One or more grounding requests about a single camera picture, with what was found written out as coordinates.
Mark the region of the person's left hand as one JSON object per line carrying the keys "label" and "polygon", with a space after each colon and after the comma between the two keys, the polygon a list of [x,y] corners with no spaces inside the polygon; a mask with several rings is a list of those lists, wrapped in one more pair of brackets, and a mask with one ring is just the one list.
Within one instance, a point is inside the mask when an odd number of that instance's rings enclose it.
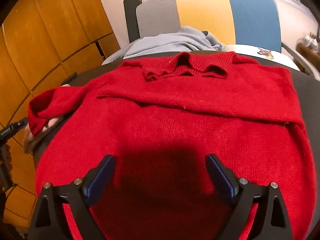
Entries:
{"label": "person's left hand", "polygon": [[24,128],[24,137],[23,137],[23,150],[25,154],[32,154],[35,146],[46,136],[49,132],[51,132],[58,124],[60,124],[64,120],[64,116],[61,115],[56,118],[49,119],[43,128],[37,133],[37,135],[33,135],[31,132],[29,123]]}

